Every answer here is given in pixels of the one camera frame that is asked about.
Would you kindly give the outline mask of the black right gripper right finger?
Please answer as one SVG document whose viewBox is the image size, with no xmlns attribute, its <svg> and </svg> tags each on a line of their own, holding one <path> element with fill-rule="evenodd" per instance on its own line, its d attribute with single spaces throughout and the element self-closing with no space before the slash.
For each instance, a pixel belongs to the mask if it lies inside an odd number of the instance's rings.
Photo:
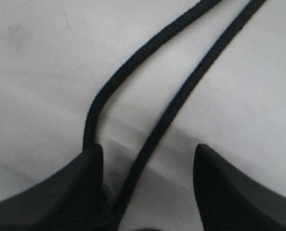
<svg viewBox="0 0 286 231">
<path fill-rule="evenodd" d="M 286 231 L 286 198 L 206 144 L 195 150 L 193 188 L 205 231 Z"/>
</svg>

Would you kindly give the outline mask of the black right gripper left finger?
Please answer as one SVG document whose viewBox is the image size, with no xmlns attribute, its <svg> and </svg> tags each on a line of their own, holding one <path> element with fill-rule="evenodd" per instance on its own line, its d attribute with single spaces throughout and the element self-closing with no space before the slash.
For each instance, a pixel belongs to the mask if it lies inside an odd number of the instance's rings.
<svg viewBox="0 0 286 231">
<path fill-rule="evenodd" d="M 98 144 L 41 183 L 0 201 L 0 231 L 100 231 L 112 221 Z"/>
</svg>

